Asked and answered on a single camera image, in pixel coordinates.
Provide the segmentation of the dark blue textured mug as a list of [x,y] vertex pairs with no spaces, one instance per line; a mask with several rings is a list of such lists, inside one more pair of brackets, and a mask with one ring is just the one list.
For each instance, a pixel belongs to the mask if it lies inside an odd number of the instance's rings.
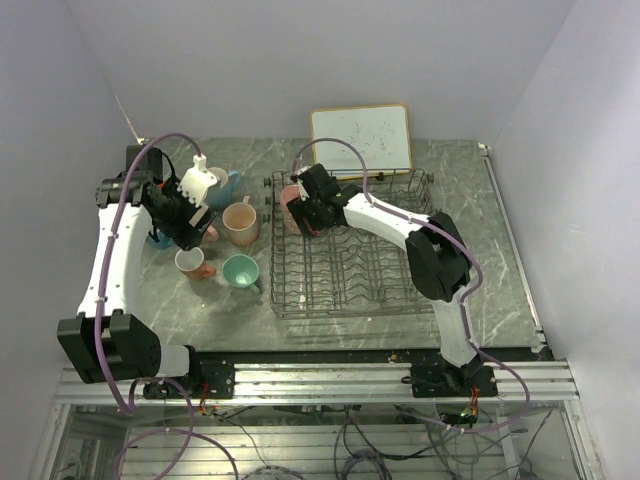
[[161,231],[150,232],[146,237],[146,243],[157,250],[165,250],[174,245],[173,240]]

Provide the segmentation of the pink patterned mug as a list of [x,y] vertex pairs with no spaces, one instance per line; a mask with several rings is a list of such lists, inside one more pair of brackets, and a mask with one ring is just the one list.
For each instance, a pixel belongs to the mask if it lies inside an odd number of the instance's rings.
[[288,185],[283,188],[279,197],[285,226],[296,235],[303,235],[294,217],[294,213],[301,213],[304,226],[307,229],[306,235],[319,237],[321,231],[314,228],[312,223],[318,220],[320,207],[311,199],[300,199],[299,186],[297,184]]

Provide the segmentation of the pink faceted mug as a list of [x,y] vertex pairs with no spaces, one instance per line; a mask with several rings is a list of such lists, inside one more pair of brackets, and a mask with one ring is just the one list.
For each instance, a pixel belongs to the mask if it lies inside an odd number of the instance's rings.
[[203,243],[212,243],[219,240],[219,232],[213,227],[209,226],[203,234]]

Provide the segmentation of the light blue mug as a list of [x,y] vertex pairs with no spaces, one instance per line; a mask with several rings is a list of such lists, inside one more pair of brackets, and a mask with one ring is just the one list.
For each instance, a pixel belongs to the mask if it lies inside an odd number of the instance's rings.
[[224,210],[232,204],[233,195],[241,180],[241,173],[236,170],[229,172],[219,167],[209,167],[218,182],[208,190],[206,205],[212,210]]

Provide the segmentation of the small coral mug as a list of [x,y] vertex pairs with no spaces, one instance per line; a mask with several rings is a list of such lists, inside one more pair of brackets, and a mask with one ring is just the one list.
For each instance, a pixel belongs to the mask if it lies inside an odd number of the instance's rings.
[[203,281],[216,275],[216,269],[206,262],[204,252],[199,247],[177,251],[174,264],[183,275],[193,281]]

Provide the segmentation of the salmon pink mug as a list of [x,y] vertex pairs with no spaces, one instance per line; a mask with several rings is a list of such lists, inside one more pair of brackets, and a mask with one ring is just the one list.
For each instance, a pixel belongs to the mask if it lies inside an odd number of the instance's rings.
[[222,222],[234,245],[248,246],[259,237],[258,216],[249,196],[229,205],[223,212]]

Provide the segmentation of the mint green mug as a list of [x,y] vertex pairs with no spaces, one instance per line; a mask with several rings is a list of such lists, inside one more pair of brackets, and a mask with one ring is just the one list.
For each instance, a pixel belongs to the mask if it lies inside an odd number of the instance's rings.
[[224,279],[234,288],[250,289],[260,293],[260,270],[256,261],[244,254],[230,256],[223,264]]

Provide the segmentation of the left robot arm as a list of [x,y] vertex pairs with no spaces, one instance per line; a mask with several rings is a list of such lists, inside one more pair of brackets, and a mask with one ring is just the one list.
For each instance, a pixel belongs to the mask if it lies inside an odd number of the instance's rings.
[[205,203],[218,178],[202,154],[183,177],[159,178],[163,152],[130,146],[127,168],[96,190],[99,240],[86,293],[75,317],[63,319],[57,339],[86,384],[151,377],[161,369],[158,336],[135,306],[146,240],[163,234],[181,250],[200,247],[214,214]]

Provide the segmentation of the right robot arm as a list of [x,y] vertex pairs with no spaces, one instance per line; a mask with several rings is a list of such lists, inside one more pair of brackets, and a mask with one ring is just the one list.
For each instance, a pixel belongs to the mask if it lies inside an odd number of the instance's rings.
[[435,313],[444,363],[442,387],[455,396],[471,389],[481,367],[463,296],[471,262],[452,219],[399,209],[371,195],[366,185],[342,186],[320,164],[297,170],[291,180],[298,194],[286,208],[303,235],[353,227],[406,253],[411,280]]

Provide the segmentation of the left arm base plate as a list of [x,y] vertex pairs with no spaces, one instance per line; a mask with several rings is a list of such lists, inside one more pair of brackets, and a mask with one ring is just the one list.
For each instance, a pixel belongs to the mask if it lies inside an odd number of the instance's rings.
[[158,378],[144,387],[145,399],[181,398],[179,388],[168,378],[191,398],[231,399],[234,393],[236,370],[226,354],[197,351],[190,346],[160,346],[135,354],[131,363],[141,376]]

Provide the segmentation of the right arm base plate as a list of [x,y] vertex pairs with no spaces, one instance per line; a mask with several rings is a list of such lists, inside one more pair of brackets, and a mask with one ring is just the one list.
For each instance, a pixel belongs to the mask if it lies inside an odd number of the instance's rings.
[[412,364],[401,383],[410,385],[414,398],[496,397],[494,370],[475,359],[461,368],[441,360]]

